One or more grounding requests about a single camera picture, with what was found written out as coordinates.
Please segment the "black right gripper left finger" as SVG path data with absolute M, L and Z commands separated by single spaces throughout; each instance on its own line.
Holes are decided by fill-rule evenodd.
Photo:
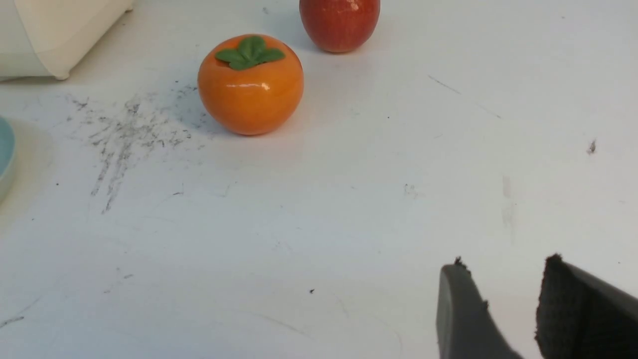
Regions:
M 499 331 L 460 257 L 440 269 L 437 343 L 441 359 L 520 359 Z

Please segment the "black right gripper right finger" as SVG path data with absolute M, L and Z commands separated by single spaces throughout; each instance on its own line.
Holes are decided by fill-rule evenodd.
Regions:
M 638 300 L 551 255 L 545 259 L 535 340 L 545 359 L 635 359 Z

